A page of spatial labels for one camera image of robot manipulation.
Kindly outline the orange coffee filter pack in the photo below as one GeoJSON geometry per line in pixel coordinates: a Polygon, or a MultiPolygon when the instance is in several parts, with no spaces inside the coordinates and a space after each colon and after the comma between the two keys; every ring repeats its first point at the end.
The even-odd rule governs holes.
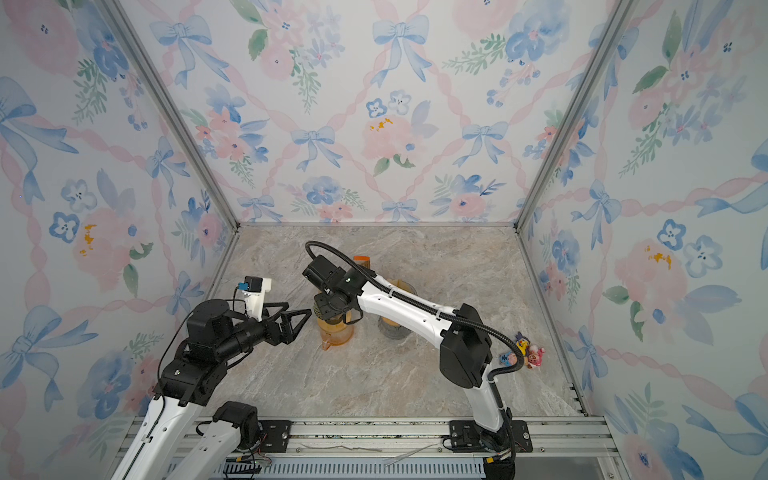
{"type": "Polygon", "coordinates": [[[365,255],[355,255],[353,257],[354,262],[361,266],[362,268],[365,268],[366,270],[371,269],[371,258],[369,256],[365,255]]]}

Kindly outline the grey glass carafe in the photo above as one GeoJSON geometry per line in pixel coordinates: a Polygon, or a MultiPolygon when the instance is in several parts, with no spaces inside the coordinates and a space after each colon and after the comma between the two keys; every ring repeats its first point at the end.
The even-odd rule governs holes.
{"type": "Polygon", "coordinates": [[[383,320],[380,320],[377,326],[380,333],[390,340],[403,340],[411,334],[409,329],[398,324],[392,325],[383,320]]]}

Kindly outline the brown paper coffee filter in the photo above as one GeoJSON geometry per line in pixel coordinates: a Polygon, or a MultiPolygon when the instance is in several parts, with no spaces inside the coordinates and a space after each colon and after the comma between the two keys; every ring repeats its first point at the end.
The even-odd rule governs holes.
{"type": "Polygon", "coordinates": [[[394,283],[394,285],[395,285],[397,288],[399,288],[399,289],[401,289],[401,290],[403,290],[403,291],[405,291],[405,292],[407,292],[407,293],[410,293],[410,294],[413,294],[413,295],[415,295],[415,294],[416,294],[416,290],[415,290],[415,288],[414,288],[414,287],[413,287],[411,284],[409,284],[408,282],[406,282],[406,281],[404,281],[404,280],[397,280],[397,281],[394,283]]]}

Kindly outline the wooden ring dripper holder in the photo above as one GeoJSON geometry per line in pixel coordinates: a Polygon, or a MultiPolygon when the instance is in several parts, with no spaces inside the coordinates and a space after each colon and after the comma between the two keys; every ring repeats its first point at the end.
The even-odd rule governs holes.
{"type": "Polygon", "coordinates": [[[391,329],[401,329],[402,328],[402,326],[400,324],[398,324],[397,322],[392,321],[391,319],[383,317],[383,316],[379,317],[379,323],[381,325],[383,325],[384,327],[391,328],[391,329]]]}

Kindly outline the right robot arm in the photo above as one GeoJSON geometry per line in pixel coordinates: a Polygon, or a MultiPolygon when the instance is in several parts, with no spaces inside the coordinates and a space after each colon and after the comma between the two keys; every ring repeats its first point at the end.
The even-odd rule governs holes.
{"type": "Polygon", "coordinates": [[[319,290],[315,304],[322,319],[356,310],[392,320],[434,346],[440,373],[467,397],[479,443],[493,452],[512,449],[511,411],[495,382],[509,370],[493,365],[491,351],[492,339],[500,334],[483,324],[474,307],[430,303],[370,269],[345,270],[323,255],[314,257],[302,276],[319,290]]]}

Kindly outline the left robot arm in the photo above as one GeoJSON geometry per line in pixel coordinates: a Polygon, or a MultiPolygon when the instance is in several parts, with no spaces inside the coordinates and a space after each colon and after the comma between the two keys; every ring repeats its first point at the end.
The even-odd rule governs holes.
{"type": "Polygon", "coordinates": [[[262,343],[292,343],[312,316],[311,310],[292,310],[285,302],[269,303],[263,310],[267,318],[257,320],[235,311],[227,300],[213,299],[190,312],[188,336],[161,366],[147,413],[113,478],[207,479],[234,452],[256,462],[257,450],[275,436],[262,425],[256,407],[227,401],[186,457],[171,464],[227,373],[262,343]]]}

